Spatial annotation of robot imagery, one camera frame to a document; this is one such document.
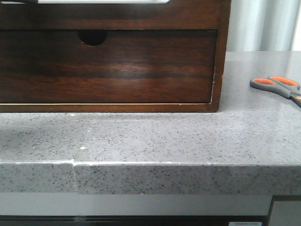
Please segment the dark wooden drawer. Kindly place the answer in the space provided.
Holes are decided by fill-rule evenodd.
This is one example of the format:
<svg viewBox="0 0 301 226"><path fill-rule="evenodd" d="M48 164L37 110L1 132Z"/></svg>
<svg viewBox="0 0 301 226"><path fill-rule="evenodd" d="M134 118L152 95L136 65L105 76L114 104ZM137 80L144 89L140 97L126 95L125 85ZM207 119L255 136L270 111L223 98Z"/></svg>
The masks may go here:
<svg viewBox="0 0 301 226"><path fill-rule="evenodd" d="M1 31L2 103L208 103L215 30Z"/></svg>

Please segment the grey orange scissors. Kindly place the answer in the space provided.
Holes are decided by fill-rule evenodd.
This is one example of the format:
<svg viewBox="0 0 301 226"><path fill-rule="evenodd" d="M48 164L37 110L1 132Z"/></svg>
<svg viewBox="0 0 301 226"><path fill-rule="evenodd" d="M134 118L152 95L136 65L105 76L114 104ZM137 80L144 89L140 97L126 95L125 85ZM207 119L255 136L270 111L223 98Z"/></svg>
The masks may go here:
<svg viewBox="0 0 301 226"><path fill-rule="evenodd" d="M256 78L249 82L250 87L276 93L284 98L291 99L301 106L301 85L291 79L281 76Z"/></svg>

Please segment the dark wooden drawer cabinet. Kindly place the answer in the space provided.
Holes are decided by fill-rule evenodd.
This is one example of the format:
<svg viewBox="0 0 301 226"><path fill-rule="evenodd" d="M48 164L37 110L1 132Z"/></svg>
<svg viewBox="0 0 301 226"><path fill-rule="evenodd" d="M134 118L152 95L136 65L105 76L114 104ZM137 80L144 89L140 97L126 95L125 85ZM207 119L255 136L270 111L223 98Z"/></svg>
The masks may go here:
<svg viewBox="0 0 301 226"><path fill-rule="evenodd" d="M39 4L3 0L0 31L77 31L88 46L110 30L215 30L211 99L208 103L2 103L3 113L23 112L216 112L219 108L230 19L229 0L170 0L166 4Z"/></svg>

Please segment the white curtain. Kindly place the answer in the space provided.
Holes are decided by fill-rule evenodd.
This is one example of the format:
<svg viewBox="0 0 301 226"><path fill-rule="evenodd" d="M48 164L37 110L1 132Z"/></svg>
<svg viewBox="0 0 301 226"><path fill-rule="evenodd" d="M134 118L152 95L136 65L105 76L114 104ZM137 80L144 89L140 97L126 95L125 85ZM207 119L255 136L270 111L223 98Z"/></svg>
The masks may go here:
<svg viewBox="0 0 301 226"><path fill-rule="evenodd" d="M227 51L299 51L299 0L233 0Z"/></svg>

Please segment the white tray on cabinet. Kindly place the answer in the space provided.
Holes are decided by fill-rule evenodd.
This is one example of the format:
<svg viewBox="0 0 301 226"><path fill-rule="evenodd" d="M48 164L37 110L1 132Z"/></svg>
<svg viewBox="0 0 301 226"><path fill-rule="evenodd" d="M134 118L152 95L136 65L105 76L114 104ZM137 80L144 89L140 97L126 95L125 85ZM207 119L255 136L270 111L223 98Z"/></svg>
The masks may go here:
<svg viewBox="0 0 301 226"><path fill-rule="evenodd" d="M39 4L166 4L169 0L38 0Z"/></svg>

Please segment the grey cabinet under counter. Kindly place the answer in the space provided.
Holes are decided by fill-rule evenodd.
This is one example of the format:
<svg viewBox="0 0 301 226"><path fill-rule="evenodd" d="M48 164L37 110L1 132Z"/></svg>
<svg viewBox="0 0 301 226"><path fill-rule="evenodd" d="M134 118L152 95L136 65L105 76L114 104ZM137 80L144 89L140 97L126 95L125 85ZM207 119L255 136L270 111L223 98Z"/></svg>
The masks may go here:
<svg viewBox="0 0 301 226"><path fill-rule="evenodd" d="M1 193L2 225L298 226L301 199L272 195Z"/></svg>

